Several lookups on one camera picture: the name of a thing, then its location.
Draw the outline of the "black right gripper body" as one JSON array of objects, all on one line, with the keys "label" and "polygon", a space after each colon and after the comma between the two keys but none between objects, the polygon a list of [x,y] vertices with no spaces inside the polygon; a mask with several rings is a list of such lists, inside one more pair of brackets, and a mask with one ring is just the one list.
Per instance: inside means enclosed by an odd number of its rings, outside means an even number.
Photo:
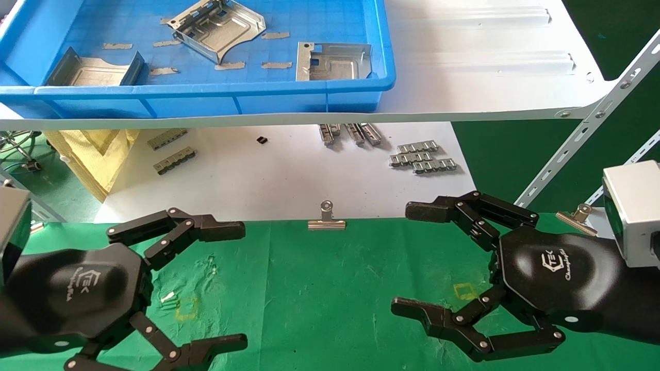
[{"label": "black right gripper body", "polygon": [[500,238],[498,258],[507,289],[503,306],[524,324],[537,319],[577,332],[624,330],[617,291],[625,262],[613,240],[525,226]]}]

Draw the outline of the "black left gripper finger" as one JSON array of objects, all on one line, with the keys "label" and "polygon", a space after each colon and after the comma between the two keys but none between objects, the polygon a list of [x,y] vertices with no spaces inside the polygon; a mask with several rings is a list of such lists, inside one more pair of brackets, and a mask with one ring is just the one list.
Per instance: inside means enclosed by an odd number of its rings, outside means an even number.
[{"label": "black left gripper finger", "polygon": [[[216,356],[245,350],[248,346],[247,336],[239,333],[195,340],[177,347],[143,312],[132,315],[129,323],[162,356],[153,370],[208,370]],[[101,349],[101,345],[89,342],[79,353],[68,359],[64,364],[64,369],[124,370],[124,368],[97,361]]]},{"label": "black left gripper finger", "polygon": [[133,246],[158,238],[144,251],[148,268],[158,271],[196,241],[218,242],[244,238],[243,222],[219,222],[212,214],[188,214],[171,208],[111,226],[107,230],[110,243]]}]

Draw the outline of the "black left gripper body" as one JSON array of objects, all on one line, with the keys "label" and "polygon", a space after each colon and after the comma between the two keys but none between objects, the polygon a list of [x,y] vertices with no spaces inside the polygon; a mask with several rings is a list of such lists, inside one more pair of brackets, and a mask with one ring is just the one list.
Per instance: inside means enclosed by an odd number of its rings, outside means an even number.
[{"label": "black left gripper body", "polygon": [[150,269],[120,243],[23,255],[2,288],[2,357],[114,347],[152,291]]}]

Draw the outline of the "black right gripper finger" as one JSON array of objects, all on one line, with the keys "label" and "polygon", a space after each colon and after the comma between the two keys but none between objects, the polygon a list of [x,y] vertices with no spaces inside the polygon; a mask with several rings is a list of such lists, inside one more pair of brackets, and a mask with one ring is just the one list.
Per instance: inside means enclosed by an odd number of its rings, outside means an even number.
[{"label": "black right gripper finger", "polygon": [[431,203],[410,201],[405,207],[405,217],[413,221],[455,223],[484,251],[494,251],[499,244],[500,232],[490,222],[509,229],[535,228],[538,223],[536,213],[478,191],[458,197],[438,196]]},{"label": "black right gripper finger", "polygon": [[509,303],[507,289],[493,286],[457,312],[426,301],[396,297],[391,312],[400,317],[419,321],[427,336],[455,344],[474,362],[499,361],[553,352],[565,341],[565,335],[543,315],[526,315],[533,330],[486,336],[475,324]]}]

